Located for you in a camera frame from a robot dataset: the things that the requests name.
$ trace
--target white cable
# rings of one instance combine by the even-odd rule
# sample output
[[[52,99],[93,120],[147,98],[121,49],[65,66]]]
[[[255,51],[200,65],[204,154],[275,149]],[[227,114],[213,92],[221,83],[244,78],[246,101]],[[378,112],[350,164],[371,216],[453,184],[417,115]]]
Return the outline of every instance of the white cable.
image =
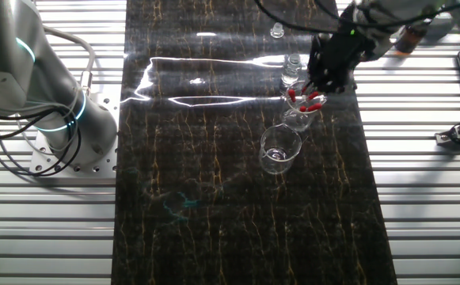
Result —
[[[89,43],[68,32],[59,31],[55,28],[50,28],[44,25],[43,29],[45,30],[45,32],[48,32],[53,36],[58,36],[65,40],[69,40],[76,44],[80,44],[87,52],[89,52],[89,62],[87,63],[86,71],[90,72],[93,69],[94,61],[96,60],[96,52],[94,52],[93,47],[91,47]]]

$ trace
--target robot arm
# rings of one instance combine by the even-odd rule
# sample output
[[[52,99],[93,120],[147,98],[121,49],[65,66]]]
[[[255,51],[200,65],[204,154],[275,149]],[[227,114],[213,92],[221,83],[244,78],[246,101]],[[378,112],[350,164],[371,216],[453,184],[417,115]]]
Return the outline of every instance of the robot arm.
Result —
[[[362,0],[358,4],[353,2],[340,15],[337,34],[331,38],[328,36],[313,38],[308,66],[313,87],[326,93],[343,92],[347,85],[352,83],[352,71],[355,67],[360,62],[382,57],[392,47],[390,36],[401,27],[362,27],[351,23],[386,25],[422,14],[434,13],[445,2],[439,0]],[[454,18],[460,17],[456,13],[452,15]]]
[[[44,30],[30,0],[0,0],[0,116],[31,116],[62,106],[71,112],[72,121],[67,123],[52,113],[34,126],[46,137],[51,151],[66,162],[76,152],[67,131],[76,120],[82,146],[73,163],[95,162],[113,146],[115,120],[88,96],[90,72],[83,73],[81,86],[52,50]]]
[[[453,5],[457,0],[450,0]],[[390,36],[400,26],[362,27],[359,24],[389,24],[437,11],[444,1],[438,0],[362,0],[354,2],[340,15],[338,32],[331,38],[315,36],[310,52],[309,77],[315,89],[340,93],[353,82],[352,72],[364,61],[376,60],[391,47]],[[460,19],[460,10],[451,14]],[[449,131],[435,134],[439,145],[460,145],[460,124]]]

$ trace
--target glass cup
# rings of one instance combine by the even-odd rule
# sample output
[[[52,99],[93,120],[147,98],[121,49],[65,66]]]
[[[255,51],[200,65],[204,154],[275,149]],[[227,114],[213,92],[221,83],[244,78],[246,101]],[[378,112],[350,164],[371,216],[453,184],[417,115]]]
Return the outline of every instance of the glass cup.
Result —
[[[307,95],[301,95],[302,88],[305,85],[305,82],[295,82],[289,89],[295,91],[296,102],[293,102],[289,95],[286,93],[283,95],[283,111],[281,113],[281,121],[283,124],[286,124],[288,127],[292,128],[294,131],[305,131],[310,124],[314,121],[315,113],[318,110],[313,111],[300,111],[300,108],[304,106],[308,109],[310,106],[320,103],[323,105],[326,102],[325,95],[318,95],[312,100],[308,99],[308,96],[312,92],[307,92]]]
[[[287,125],[269,127],[261,136],[261,167],[270,174],[285,173],[301,148],[300,135]]]

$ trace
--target small glass bottle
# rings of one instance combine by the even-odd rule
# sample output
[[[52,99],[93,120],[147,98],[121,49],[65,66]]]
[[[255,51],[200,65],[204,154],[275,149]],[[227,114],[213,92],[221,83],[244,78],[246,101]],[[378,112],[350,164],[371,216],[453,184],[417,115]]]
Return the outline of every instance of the small glass bottle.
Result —
[[[298,73],[302,69],[302,60],[299,54],[293,54],[287,57],[281,77],[283,84],[289,86],[298,80]]]
[[[270,36],[279,39],[280,37],[284,36],[284,28],[280,23],[275,23],[274,27],[270,30]]]
[[[424,22],[421,25],[406,26],[404,31],[402,31],[400,39],[395,43],[397,53],[399,55],[410,55],[427,34],[430,23]]]

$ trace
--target black marble surface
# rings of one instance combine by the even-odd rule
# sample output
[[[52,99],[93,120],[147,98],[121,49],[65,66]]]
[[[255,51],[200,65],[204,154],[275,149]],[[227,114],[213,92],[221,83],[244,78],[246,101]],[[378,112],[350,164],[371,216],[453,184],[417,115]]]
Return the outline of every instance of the black marble surface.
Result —
[[[312,0],[264,4],[335,27]],[[113,284],[397,282],[354,93],[329,97],[289,172],[260,168],[283,55],[310,49],[273,24],[251,0],[127,2]]]

